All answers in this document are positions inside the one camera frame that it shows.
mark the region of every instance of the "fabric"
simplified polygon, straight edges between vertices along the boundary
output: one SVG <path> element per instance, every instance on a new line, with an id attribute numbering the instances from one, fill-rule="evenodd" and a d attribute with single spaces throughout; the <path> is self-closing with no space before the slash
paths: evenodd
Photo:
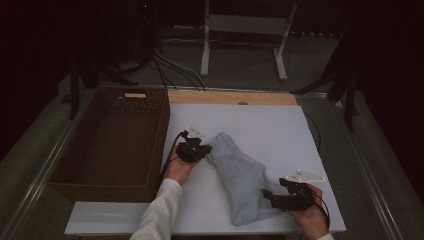
<path id="1" fill-rule="evenodd" d="M 317 240 L 334 240 L 334 238 L 333 238 L 333 235 L 331 235 L 331 233 L 329 233 L 325 236 L 318 238 Z"/>
<path id="2" fill-rule="evenodd" d="M 232 225 L 242 226 L 281 214 L 263 197 L 262 189 L 269 187 L 262 163 L 241 152 L 225 133 L 218 134 L 211 146 L 206 159 L 216 166 L 230 198 Z"/>
<path id="3" fill-rule="evenodd" d="M 181 185 L 173 179 L 164 179 L 156 199 L 143 214 L 138 228 L 132 234 L 130 240 L 171 239 L 182 198 Z"/>

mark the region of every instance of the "wooden strip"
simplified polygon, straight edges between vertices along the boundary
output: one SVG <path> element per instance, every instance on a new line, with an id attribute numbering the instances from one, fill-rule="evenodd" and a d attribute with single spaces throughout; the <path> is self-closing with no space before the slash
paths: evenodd
<path id="1" fill-rule="evenodd" d="M 297 105 L 289 93 L 169 91 L 168 97 L 172 103 Z"/>

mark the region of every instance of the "person's left hand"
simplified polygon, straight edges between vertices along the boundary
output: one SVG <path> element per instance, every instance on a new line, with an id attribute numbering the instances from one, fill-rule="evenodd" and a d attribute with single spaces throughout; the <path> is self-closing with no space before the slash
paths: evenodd
<path id="1" fill-rule="evenodd" d="M 187 163 L 181 160 L 176 153 L 177 146 L 174 146 L 174 149 L 171 153 L 170 163 L 165 172 L 165 178 L 170 178 L 177 181 L 181 186 L 187 181 L 190 176 L 191 170 L 199 163 Z"/>

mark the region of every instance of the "white sleeve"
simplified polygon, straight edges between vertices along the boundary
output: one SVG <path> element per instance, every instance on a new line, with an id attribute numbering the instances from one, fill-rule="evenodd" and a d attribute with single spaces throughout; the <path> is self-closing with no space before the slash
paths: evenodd
<path id="1" fill-rule="evenodd" d="M 156 199 L 143 214 L 137 230 L 130 240 L 169 240 L 183 198 L 181 185 L 166 178 L 163 180 Z"/>
<path id="2" fill-rule="evenodd" d="M 317 240 L 334 240 L 333 235 L 331 235 L 331 233 L 324 235 L 320 238 L 318 238 Z"/>

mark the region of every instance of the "table top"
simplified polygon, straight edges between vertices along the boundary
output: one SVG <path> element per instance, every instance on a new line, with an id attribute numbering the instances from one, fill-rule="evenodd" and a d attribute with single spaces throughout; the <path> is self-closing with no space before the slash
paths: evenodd
<path id="1" fill-rule="evenodd" d="M 233 92 L 169 92 L 171 118 L 164 159 L 179 132 L 194 127 L 204 133 L 207 144 L 218 133 L 230 135 L 240 150 L 265 165 L 275 194 L 287 194 L 278 178 L 301 169 L 327 175 L 315 148 L 303 111 L 290 94 Z M 236 105 L 246 102 L 249 105 Z M 331 231 L 344 231 L 331 179 L 316 183 L 324 192 L 331 216 Z M 286 213 L 245 226 L 230 223 L 230 203 L 215 167 L 202 160 L 183 186 L 175 235 L 275 234 L 298 232 Z M 77 202 L 66 234 L 132 233 L 148 207 L 145 203 Z"/>

